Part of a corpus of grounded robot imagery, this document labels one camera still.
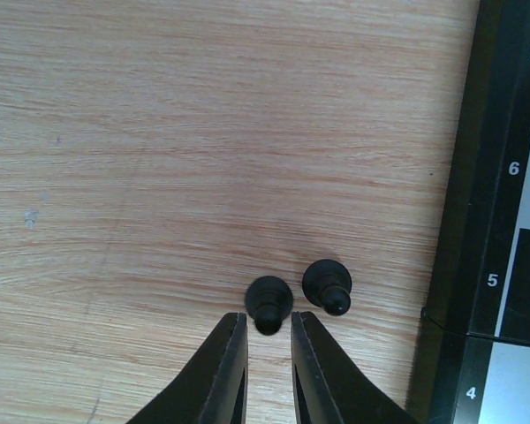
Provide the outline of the black pawn pair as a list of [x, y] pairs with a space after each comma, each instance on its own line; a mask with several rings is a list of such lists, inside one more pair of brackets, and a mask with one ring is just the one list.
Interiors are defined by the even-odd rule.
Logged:
[[247, 288], [245, 306], [255, 328], [264, 336], [272, 336], [292, 310], [292, 291], [280, 277], [261, 276]]

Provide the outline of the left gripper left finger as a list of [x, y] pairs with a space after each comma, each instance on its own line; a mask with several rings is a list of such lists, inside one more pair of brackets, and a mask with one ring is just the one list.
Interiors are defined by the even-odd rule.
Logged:
[[247, 385], [246, 315], [227, 313], [174, 380], [129, 421], [242, 424]]

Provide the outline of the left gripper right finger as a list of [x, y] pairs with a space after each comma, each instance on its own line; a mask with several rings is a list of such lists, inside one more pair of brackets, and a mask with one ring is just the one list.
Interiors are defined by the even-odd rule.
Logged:
[[298, 423], [414, 423], [371, 383], [311, 312], [291, 314], [291, 362]]

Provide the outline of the black and grey chessboard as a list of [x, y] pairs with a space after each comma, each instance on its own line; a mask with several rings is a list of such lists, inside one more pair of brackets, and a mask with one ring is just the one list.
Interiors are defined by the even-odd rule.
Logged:
[[479, 4], [406, 409], [530, 423], [530, 1]]

